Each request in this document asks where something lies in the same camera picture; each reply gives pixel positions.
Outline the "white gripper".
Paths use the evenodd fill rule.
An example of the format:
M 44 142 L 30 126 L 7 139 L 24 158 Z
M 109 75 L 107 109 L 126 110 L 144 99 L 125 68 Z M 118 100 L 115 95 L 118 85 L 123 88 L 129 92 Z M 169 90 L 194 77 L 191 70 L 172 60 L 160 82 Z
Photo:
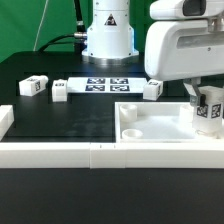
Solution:
M 224 31 L 209 32 L 206 20 L 155 22 L 147 32 L 144 66 L 156 80 L 184 79 L 190 105 L 204 107 L 201 79 L 194 77 L 224 73 Z

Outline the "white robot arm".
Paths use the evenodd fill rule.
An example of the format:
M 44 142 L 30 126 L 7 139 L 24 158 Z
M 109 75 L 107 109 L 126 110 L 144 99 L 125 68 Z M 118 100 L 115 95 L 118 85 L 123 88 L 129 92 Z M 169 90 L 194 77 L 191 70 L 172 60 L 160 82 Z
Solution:
M 150 5 L 144 54 L 146 74 L 158 81 L 183 80 L 200 106 L 200 78 L 224 73 L 224 0 L 156 0 Z M 129 24 L 129 0 L 93 0 L 85 61 L 122 64 L 138 55 Z

